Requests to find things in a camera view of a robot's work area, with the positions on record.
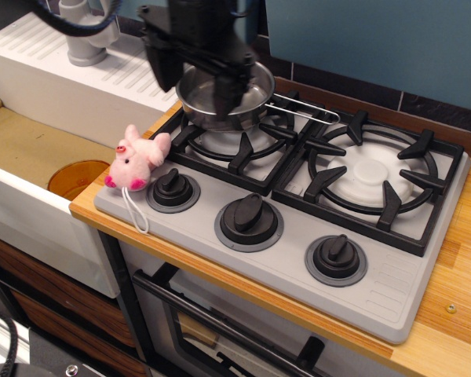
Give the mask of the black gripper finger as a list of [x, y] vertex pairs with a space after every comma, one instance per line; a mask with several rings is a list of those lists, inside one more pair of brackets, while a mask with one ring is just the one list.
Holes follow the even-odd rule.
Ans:
[[227, 118], [241, 105], [247, 91], [247, 75], [216, 75], [214, 78], [214, 109], [217, 118]]
[[167, 93], [174, 88], [184, 74], [184, 61], [173, 50], [158, 49], [149, 41], [144, 42], [148, 62], [159, 87]]

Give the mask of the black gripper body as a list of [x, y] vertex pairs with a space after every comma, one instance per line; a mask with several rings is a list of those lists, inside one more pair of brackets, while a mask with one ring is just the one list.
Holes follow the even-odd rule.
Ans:
[[237, 1], [168, 1], [142, 5], [142, 40], [173, 50], [184, 64], [211, 75], [241, 75], [255, 63], [252, 49], [236, 34], [235, 23], [254, 5], [240, 9]]

